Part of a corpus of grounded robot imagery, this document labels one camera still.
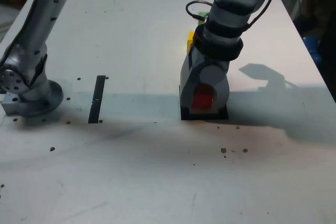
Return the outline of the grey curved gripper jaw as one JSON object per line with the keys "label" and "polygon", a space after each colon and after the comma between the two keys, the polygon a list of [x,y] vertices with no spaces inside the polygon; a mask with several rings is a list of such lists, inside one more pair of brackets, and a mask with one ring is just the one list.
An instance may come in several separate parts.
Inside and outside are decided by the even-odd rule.
{"label": "grey curved gripper jaw", "polygon": [[229,97],[229,85],[226,71],[216,65],[208,65],[200,71],[200,80],[212,87],[213,99],[210,111],[217,112],[223,109]]}
{"label": "grey curved gripper jaw", "polygon": [[200,70],[196,63],[201,60],[200,52],[196,48],[190,48],[187,54],[180,74],[180,106],[190,108],[193,101],[193,90],[199,83]]}

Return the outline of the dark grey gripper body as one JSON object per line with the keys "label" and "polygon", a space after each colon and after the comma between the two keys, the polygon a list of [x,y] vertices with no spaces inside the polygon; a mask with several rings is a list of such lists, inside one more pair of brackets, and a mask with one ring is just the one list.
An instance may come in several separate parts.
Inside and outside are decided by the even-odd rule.
{"label": "dark grey gripper body", "polygon": [[191,48],[189,49],[189,69],[191,70],[193,67],[196,67],[202,62],[206,62],[210,65],[219,66],[224,71],[229,70],[229,61],[219,61],[211,59],[202,54],[195,46],[191,45]]}

